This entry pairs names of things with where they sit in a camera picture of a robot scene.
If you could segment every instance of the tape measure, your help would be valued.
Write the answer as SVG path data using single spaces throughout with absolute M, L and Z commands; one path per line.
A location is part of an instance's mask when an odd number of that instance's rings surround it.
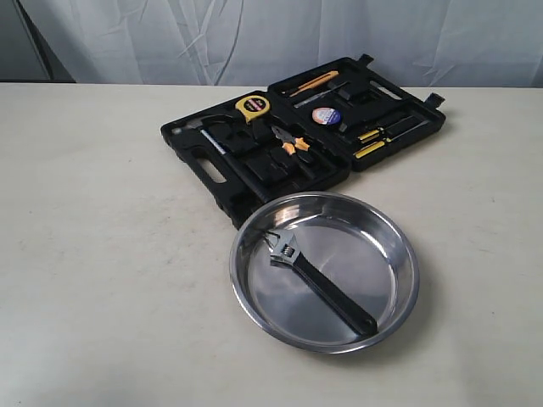
M 258 95 L 250 95 L 236 102 L 236 109 L 244 116 L 245 121 L 249 123 L 270 110 L 270 102 L 268 99 Z

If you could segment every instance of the table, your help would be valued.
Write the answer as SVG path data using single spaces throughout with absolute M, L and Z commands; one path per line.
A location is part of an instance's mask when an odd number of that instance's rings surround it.
M 236 231 L 160 136 L 249 90 L 0 85 L 0 405 L 541 405 L 543 90 L 408 89 L 443 130 L 334 191 L 398 223 L 420 297 L 335 356 L 245 315 Z

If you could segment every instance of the metal dish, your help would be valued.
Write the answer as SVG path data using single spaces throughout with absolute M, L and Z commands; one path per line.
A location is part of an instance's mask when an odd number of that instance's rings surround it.
M 264 230 L 293 230 L 305 257 L 369 312 L 378 333 L 353 331 L 291 270 L 270 265 Z M 258 209 L 239 230 L 230 255 L 238 301 L 273 337 L 310 351 L 341 354 L 383 341 L 417 301 L 415 253 L 386 215 L 357 199 L 302 192 Z

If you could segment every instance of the white cloth backdrop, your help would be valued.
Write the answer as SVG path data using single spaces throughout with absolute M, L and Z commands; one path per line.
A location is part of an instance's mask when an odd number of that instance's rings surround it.
M 402 86 L 543 86 L 542 0 L 21 0 L 79 82 L 267 85 L 369 53 Z

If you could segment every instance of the hammer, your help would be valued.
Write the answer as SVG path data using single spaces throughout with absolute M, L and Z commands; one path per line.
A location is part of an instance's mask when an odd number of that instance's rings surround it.
M 176 127 L 171 130 L 173 134 L 181 134 L 184 129 L 194 129 L 198 130 L 204 135 L 205 138 L 211 143 L 213 147 L 219 152 L 219 154 L 224 158 L 227 164 L 232 168 L 236 173 L 239 179 L 258 197 L 262 203 L 266 203 L 272 200 L 272 197 L 268 191 L 255 179 L 255 177 L 249 173 L 243 164 L 236 160 L 236 158 L 231 155 L 227 150 L 225 150 L 221 144 L 215 140 L 211 134 L 204 128 L 204 123 L 202 120 L 209 117 L 217 118 L 217 114 L 209 114 L 206 116 L 197 117 L 195 119 L 189 120 L 183 127 Z

